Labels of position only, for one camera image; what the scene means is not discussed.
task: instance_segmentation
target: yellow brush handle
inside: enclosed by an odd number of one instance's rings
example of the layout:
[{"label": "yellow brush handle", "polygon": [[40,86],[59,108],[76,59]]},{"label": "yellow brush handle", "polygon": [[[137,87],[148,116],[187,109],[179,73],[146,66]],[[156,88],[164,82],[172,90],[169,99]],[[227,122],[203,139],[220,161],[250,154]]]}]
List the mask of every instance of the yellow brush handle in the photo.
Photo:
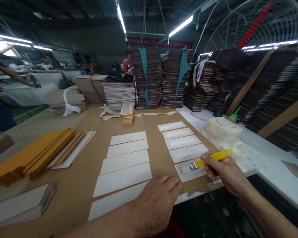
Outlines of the yellow brush handle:
[{"label": "yellow brush handle", "polygon": [[[216,160],[221,160],[221,159],[224,159],[226,156],[228,156],[230,153],[232,153],[231,150],[222,150],[222,151],[216,152],[214,154],[211,154],[209,156]],[[194,161],[194,162],[198,168],[200,168],[202,165],[205,165],[205,162],[203,160],[198,160],[198,161]]]}]

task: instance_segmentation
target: green floor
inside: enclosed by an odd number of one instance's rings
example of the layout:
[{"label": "green floor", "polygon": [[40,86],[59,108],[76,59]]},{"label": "green floor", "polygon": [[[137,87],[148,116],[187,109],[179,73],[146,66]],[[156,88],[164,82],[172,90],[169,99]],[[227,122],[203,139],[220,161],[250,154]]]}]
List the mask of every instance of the green floor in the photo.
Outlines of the green floor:
[{"label": "green floor", "polygon": [[48,105],[28,106],[28,107],[6,105],[6,107],[12,113],[13,119],[17,125],[39,114],[40,112],[43,112],[45,109],[49,108]]}]

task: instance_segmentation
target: paintbrush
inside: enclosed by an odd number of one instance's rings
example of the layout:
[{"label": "paintbrush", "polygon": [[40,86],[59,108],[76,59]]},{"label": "paintbrush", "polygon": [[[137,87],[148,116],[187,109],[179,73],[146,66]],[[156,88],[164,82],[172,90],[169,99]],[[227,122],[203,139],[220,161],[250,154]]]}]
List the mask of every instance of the paintbrush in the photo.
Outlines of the paintbrush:
[{"label": "paintbrush", "polygon": [[[230,153],[232,153],[231,150],[222,150],[222,151],[216,152],[214,154],[211,154],[209,156],[216,160],[221,160],[221,159],[224,159],[226,156],[228,156]],[[200,168],[202,165],[205,165],[205,162],[203,160],[193,161],[193,162],[189,163],[188,166],[182,167],[180,169],[181,174],[184,175],[192,170],[196,170],[196,169]]]}]

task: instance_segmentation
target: human hand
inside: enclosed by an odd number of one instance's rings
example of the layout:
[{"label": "human hand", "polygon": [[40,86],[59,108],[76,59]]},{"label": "human hand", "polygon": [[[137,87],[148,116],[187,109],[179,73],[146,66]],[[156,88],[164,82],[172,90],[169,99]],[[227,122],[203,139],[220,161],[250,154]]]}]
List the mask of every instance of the human hand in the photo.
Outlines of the human hand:
[{"label": "human hand", "polygon": [[209,155],[215,152],[208,151],[201,155],[201,159],[206,163],[204,170],[213,180],[216,180],[216,176],[220,176],[226,189],[234,196],[240,198],[247,189],[252,188],[252,185],[231,157],[227,156],[219,161],[209,157]]},{"label": "human hand", "polygon": [[182,183],[178,177],[152,179],[134,201],[136,237],[149,237],[167,228]]}]

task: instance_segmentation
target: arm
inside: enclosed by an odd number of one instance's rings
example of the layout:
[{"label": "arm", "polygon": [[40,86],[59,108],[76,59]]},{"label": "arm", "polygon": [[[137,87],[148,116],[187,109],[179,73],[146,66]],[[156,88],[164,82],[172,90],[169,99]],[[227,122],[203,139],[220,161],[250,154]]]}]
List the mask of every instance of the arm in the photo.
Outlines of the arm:
[{"label": "arm", "polygon": [[4,72],[6,75],[10,76],[11,78],[14,78],[18,80],[20,83],[23,83],[29,87],[35,87],[35,88],[40,88],[41,85],[39,84],[30,84],[27,81],[25,81],[20,75],[18,75],[16,72],[10,70],[8,67],[5,66],[0,66],[0,70]]},{"label": "arm", "polygon": [[261,232],[266,237],[298,238],[298,229],[257,192],[235,161],[228,156],[221,161],[208,156],[214,152],[201,155],[206,163],[204,170],[213,180],[221,177],[226,189],[245,204]]},{"label": "arm", "polygon": [[152,179],[139,196],[89,221],[63,238],[151,237],[166,229],[182,183],[178,177]]}]

